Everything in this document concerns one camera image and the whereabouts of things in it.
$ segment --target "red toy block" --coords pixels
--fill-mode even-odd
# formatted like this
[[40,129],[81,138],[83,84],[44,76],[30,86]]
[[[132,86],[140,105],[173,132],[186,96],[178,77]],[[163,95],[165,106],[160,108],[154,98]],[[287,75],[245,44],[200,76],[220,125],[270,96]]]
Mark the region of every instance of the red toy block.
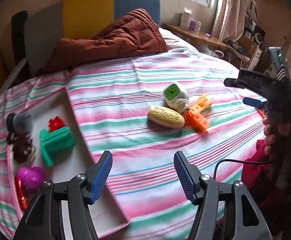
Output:
[[62,127],[65,127],[64,122],[60,119],[60,117],[56,116],[54,119],[49,120],[49,131],[54,132]]

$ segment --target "purple container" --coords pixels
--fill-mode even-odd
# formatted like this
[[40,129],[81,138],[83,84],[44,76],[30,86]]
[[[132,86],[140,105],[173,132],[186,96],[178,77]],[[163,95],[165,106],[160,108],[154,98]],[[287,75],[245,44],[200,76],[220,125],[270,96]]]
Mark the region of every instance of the purple container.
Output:
[[46,180],[43,169],[40,167],[21,168],[16,175],[23,187],[36,190]]
[[194,31],[196,29],[197,21],[194,19],[190,20],[189,30]]

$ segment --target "orange building block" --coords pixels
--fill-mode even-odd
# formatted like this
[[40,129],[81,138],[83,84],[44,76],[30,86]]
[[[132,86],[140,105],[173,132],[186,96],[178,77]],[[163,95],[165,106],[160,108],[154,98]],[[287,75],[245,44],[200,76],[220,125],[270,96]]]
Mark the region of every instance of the orange building block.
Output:
[[191,114],[197,114],[197,113],[200,113],[202,110],[203,110],[202,107],[200,107],[200,106],[197,105],[197,104],[194,104],[193,106],[190,107],[189,112],[190,112]]
[[212,99],[210,99],[210,100],[207,99],[207,95],[208,95],[208,94],[209,94],[209,93],[206,93],[205,95],[199,97],[199,98],[197,99],[197,101],[196,101],[196,104],[197,104],[199,107],[201,107],[201,111],[204,110],[204,109],[206,109],[206,108],[210,105],[210,103],[211,103],[211,101],[212,101]]
[[185,117],[196,127],[200,129],[200,131],[204,132],[210,126],[210,122],[203,117],[199,112],[193,114],[192,111],[188,111],[185,113]]

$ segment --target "headboard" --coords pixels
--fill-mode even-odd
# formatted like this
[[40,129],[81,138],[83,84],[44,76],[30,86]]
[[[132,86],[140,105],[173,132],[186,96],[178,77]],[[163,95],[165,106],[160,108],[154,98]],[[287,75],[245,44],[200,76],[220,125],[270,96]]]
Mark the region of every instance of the headboard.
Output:
[[64,0],[28,17],[24,46],[31,74],[47,62],[60,38],[90,39],[138,8],[147,10],[160,23],[160,0]]

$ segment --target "white toy with green face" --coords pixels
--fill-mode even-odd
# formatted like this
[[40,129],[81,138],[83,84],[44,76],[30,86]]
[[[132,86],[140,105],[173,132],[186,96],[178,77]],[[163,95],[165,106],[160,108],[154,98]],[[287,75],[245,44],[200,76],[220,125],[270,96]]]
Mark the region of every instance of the white toy with green face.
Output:
[[173,82],[164,90],[164,100],[170,108],[176,110],[179,114],[189,109],[188,93],[179,82]]

